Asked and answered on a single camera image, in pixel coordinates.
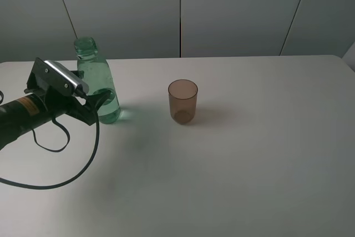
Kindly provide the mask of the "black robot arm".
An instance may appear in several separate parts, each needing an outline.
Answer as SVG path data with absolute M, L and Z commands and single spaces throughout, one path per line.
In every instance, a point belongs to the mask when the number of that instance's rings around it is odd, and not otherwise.
M 102 89 L 98 94 L 87 95 L 80 79 L 77 85 L 69 80 L 76 78 L 78 73 L 70 71 L 65 77 L 55 71 L 31 71 L 27 95 L 1 105 L 1 148 L 28 132 L 33 133 L 34 142 L 38 143 L 34 130 L 47 122 L 58 126 L 69 142 L 68 130 L 57 122 L 57 117 L 63 114 L 93 125 L 110 91 Z

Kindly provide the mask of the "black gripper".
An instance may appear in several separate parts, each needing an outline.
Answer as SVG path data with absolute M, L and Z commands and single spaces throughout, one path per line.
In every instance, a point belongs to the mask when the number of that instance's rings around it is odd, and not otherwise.
M 71 70 L 71 72 L 79 79 L 84 77 L 82 70 Z M 94 113 L 88 104 L 81 105 L 74 96 L 63 95 L 45 82 L 28 81 L 25 92 L 39 109 L 39 113 L 29 119 L 32 126 L 43 125 L 64 114 L 89 126 L 96 122 Z M 114 92 L 111 89 L 99 89 L 93 95 L 88 96 L 88 103 L 95 109 L 113 100 Z

